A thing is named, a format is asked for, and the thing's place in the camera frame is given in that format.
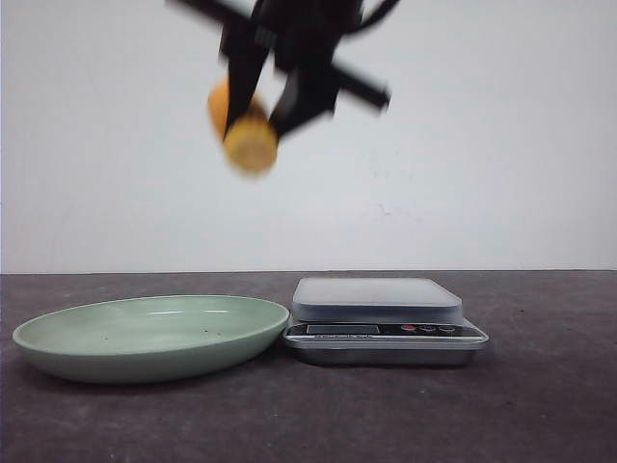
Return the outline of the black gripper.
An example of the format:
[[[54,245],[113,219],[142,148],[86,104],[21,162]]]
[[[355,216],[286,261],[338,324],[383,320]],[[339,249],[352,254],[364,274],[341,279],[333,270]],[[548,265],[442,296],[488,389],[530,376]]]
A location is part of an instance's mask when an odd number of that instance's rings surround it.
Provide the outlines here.
[[[339,93],[383,109],[385,88],[335,61],[340,42],[381,22],[389,1],[366,13],[361,1],[256,1],[249,11],[229,1],[176,1],[174,6],[218,24],[220,53],[228,62],[228,114],[223,139],[245,116],[264,118],[254,96],[263,65],[272,57],[287,79],[269,122],[278,139],[325,113]]]

